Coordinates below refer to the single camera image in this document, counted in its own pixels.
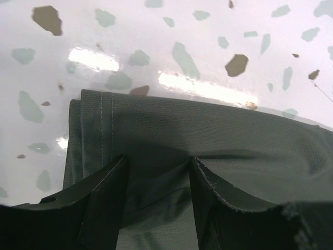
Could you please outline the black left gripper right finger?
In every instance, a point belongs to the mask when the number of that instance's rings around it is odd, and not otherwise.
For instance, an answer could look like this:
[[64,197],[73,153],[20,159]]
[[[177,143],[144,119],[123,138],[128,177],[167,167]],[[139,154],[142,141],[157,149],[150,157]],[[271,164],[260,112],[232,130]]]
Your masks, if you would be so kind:
[[189,179],[199,249],[332,249],[332,203],[274,204],[210,171],[198,158]]

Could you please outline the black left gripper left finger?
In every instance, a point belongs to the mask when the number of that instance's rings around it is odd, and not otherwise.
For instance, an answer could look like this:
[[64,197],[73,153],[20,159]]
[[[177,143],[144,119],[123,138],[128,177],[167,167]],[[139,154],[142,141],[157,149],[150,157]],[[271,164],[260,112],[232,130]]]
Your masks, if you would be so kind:
[[1,206],[1,249],[115,249],[130,166],[118,157],[38,204]]

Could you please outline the grey t shirt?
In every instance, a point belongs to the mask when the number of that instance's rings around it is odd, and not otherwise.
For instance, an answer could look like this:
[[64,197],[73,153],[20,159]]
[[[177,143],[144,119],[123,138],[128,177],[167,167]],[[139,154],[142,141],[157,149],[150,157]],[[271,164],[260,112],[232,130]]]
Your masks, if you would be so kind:
[[229,106],[83,90],[69,107],[63,187],[130,166],[117,249],[199,249],[189,162],[264,201],[332,203],[332,132]]

